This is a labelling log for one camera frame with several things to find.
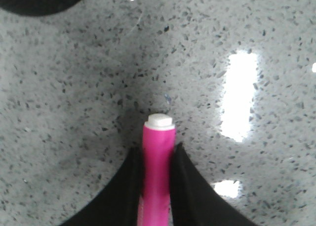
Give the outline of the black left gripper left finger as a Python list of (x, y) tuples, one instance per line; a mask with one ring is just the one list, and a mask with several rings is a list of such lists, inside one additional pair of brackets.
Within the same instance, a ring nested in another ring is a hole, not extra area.
[(131, 148), (123, 164), (99, 194), (63, 226), (135, 226), (143, 184), (143, 157)]

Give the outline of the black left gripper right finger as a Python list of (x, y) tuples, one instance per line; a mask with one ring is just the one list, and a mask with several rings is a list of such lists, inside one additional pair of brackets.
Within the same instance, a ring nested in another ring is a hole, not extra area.
[(175, 226), (254, 226), (220, 197), (194, 166), (183, 144), (170, 164), (170, 202)]

